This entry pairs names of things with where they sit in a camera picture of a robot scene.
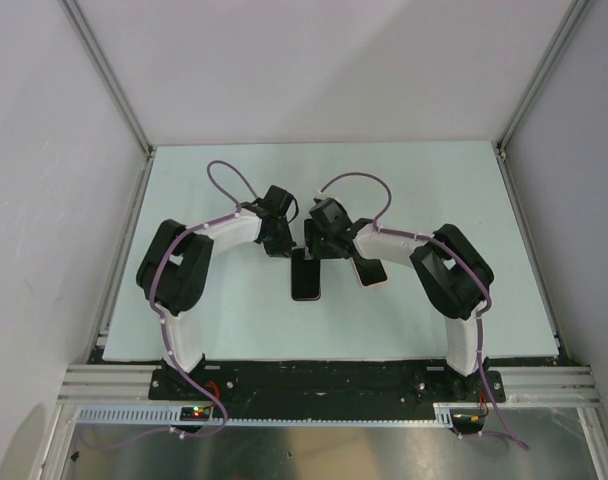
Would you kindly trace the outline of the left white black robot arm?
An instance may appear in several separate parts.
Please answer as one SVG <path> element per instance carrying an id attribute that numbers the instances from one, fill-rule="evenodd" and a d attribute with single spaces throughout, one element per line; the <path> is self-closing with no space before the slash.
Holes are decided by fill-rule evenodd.
<path id="1" fill-rule="evenodd" d="M 297 200 L 272 185 L 265 196 L 243 202 L 228 215 L 188 227 L 163 221 L 137 270 L 136 284 L 159 316 L 165 359 L 176 370 L 171 387 L 185 399 L 198 397 L 206 376 L 195 368 L 204 356 L 198 327 L 185 316 L 201 299 L 211 261 L 245 244 L 258 244 L 267 256 L 289 258 L 295 247 L 287 219 Z"/>

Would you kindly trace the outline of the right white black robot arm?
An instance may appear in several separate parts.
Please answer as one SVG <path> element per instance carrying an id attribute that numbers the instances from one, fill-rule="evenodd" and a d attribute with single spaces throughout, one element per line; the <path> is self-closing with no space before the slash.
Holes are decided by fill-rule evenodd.
<path id="1" fill-rule="evenodd" d="M 445 318 L 447 354 L 437 391 L 470 400 L 488 383 L 483 315 L 495 276 L 462 231 L 445 224 L 430 235 L 351 220 L 333 197 L 317 198 L 304 222 L 305 249 L 315 261 L 345 259 L 364 287 L 387 280 L 386 262 L 411 268 L 431 305 Z"/>

